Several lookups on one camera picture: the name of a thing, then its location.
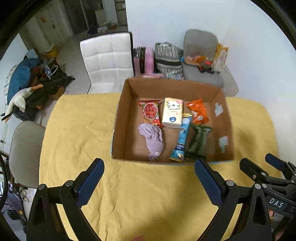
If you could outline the blue bean bag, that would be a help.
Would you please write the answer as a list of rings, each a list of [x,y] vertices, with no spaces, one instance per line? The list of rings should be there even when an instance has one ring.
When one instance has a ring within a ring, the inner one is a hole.
[[[4,84],[4,97],[6,98],[6,106],[8,106],[12,97],[21,89],[29,86],[31,78],[31,70],[41,65],[43,60],[41,58],[27,58],[19,65],[13,66],[8,73],[6,82]]]

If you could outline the yellow tablecloth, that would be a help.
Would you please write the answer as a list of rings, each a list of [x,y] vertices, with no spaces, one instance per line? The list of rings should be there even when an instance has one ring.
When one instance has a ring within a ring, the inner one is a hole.
[[[48,120],[40,158],[39,182],[63,185],[102,158],[105,172],[82,211],[102,240],[197,240],[217,211],[194,165],[163,165],[112,159],[111,139],[119,93],[63,95]],[[258,102],[226,97],[234,160],[210,163],[224,179],[240,186],[252,180],[239,168],[248,158],[273,177],[265,162],[278,154],[273,122]]]

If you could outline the grey cushioned chair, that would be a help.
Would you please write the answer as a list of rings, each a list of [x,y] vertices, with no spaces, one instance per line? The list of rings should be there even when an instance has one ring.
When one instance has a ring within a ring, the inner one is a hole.
[[[218,39],[212,32],[189,29],[184,37],[184,61],[182,62],[184,79],[223,86],[223,79],[212,67],[206,68],[205,62],[214,58]]]

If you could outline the orange snack packet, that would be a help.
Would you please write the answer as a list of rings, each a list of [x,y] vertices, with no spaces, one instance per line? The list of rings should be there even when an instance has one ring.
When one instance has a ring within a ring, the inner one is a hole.
[[[186,104],[187,108],[193,115],[192,122],[196,125],[202,125],[209,121],[207,116],[207,109],[202,99],[193,100]]]

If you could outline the orange white package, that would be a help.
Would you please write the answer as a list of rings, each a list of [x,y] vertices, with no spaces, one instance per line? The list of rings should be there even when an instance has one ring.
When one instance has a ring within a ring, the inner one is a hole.
[[[215,71],[221,72],[221,70],[223,69],[228,54],[228,49],[228,47],[220,43],[217,44],[215,55],[212,61],[212,68]]]

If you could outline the grey round chair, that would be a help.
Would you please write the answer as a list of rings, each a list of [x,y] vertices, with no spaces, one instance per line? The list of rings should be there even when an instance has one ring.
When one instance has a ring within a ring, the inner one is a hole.
[[[13,134],[9,168],[14,179],[25,187],[39,186],[40,156],[45,127],[33,121],[23,121]]]

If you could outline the red snack packet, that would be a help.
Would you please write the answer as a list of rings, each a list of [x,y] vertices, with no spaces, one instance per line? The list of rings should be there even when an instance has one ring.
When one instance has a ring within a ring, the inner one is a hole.
[[[137,104],[142,108],[143,123],[162,127],[159,116],[159,105],[161,100],[138,100]]]

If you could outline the pink suitcase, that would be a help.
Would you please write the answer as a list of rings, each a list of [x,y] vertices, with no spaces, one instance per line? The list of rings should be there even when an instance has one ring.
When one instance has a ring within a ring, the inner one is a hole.
[[[149,47],[133,49],[135,75],[154,73],[154,51]]]

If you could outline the white padded chair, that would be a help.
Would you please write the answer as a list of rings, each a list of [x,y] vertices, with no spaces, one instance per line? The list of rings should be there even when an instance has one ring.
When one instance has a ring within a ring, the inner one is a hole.
[[[82,40],[80,51],[91,82],[89,93],[121,92],[125,80],[135,76],[131,32]]]

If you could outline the green snack packet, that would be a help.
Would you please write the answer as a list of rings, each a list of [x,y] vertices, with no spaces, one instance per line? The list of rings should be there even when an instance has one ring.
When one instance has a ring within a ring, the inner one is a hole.
[[[185,157],[189,159],[205,159],[207,156],[207,140],[212,128],[204,125],[191,124],[195,131],[195,135],[190,142],[189,149],[185,151]]]

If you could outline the lilac soft cloth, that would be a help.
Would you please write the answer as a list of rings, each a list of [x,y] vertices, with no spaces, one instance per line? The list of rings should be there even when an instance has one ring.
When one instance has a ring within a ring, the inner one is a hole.
[[[138,131],[145,137],[149,151],[148,160],[152,162],[157,161],[164,149],[162,130],[156,125],[142,123],[138,127]]]

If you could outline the blue white snack bar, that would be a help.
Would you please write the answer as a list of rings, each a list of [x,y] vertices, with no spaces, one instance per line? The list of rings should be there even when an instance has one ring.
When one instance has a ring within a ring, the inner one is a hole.
[[[185,155],[185,145],[189,132],[189,127],[192,121],[192,114],[184,113],[182,118],[182,124],[179,131],[178,141],[175,149],[170,155],[169,159],[172,161],[182,162]]]

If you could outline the patterned tote bag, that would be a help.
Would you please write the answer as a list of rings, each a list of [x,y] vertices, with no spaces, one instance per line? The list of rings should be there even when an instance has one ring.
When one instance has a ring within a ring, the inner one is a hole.
[[[154,55],[157,70],[170,79],[184,76],[181,58],[183,50],[169,42],[155,43]]]

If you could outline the beige tissue pack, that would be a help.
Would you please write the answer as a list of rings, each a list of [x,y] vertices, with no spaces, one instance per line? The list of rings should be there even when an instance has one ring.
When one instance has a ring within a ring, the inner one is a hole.
[[[162,114],[162,125],[169,128],[180,128],[183,118],[183,101],[166,97]]]

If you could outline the flat cardboard sheet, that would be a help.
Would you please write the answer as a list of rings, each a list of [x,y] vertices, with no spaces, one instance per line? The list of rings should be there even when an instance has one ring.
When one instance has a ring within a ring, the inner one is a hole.
[[[223,91],[225,96],[236,96],[236,94],[239,92],[239,88],[226,64],[224,64],[223,69],[220,72],[220,75],[223,79]]]

